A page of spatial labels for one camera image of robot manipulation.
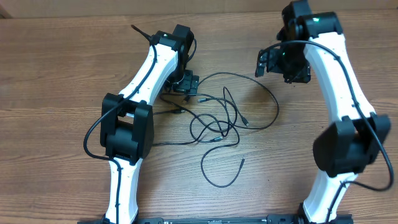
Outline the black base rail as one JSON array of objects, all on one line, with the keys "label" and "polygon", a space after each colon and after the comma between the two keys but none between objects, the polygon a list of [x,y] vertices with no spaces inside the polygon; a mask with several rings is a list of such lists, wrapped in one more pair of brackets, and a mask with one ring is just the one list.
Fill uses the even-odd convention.
[{"label": "black base rail", "polygon": [[[79,224],[105,224],[111,223],[108,219],[90,222],[77,222]],[[132,223],[137,224],[304,224],[309,223],[300,215],[268,215],[266,217],[239,217],[239,218],[197,218],[197,219],[163,219],[163,218],[140,218]],[[352,215],[340,215],[332,224],[353,224]]]}]

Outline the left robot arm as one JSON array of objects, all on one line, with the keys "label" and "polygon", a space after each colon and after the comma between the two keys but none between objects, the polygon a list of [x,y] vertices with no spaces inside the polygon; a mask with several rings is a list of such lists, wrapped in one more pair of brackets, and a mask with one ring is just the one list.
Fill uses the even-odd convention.
[{"label": "left robot arm", "polygon": [[111,169],[109,206],[98,223],[137,223],[139,171],[154,141],[153,104],[164,88],[189,95],[197,92],[199,78],[187,63],[195,37],[187,26],[172,33],[143,33],[149,52],[133,80],[117,95],[107,93],[101,117],[83,139],[83,150],[108,161]]}]

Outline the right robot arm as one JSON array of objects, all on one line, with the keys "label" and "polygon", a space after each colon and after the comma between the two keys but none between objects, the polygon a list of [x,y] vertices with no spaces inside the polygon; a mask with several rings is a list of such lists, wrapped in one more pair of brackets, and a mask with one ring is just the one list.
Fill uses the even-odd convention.
[{"label": "right robot arm", "polygon": [[337,208],[350,185],[378,155],[391,122],[378,115],[356,79],[343,28],[334,12],[313,13],[307,1],[282,10],[277,43],[257,56],[257,77],[282,74],[286,83],[308,83],[316,75],[328,109],[329,125],[313,143],[317,176],[293,215],[268,215],[268,223],[352,223]]}]

